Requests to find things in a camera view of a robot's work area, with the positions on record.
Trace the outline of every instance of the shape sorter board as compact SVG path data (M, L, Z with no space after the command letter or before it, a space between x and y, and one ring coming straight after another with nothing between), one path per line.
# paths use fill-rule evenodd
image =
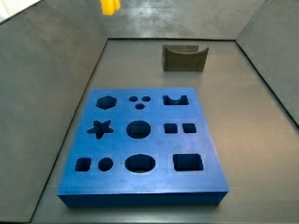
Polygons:
M90 92L58 192L68 207L218 205L229 190L193 88Z

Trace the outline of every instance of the gray table surface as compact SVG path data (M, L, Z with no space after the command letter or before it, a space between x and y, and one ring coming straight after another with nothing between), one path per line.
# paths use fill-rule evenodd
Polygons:
M203 73L165 72L163 45L210 47ZM235 42L110 40L93 88L195 88L229 178L219 206L68 209L56 196L86 97L32 219L35 223L299 222L299 136Z

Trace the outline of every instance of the rectangular hole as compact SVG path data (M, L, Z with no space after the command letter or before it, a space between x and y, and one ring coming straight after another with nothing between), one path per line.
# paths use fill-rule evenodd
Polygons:
M174 154L173 163L178 172L203 171L202 156L199 154Z
M163 130L166 134L175 134L178 133L178 125L175 123L166 123L163 125Z
M183 132L187 134L197 133L197 127L194 123L185 123L182 125Z
M77 161L75 172L87 172L90 170L91 158L82 157Z

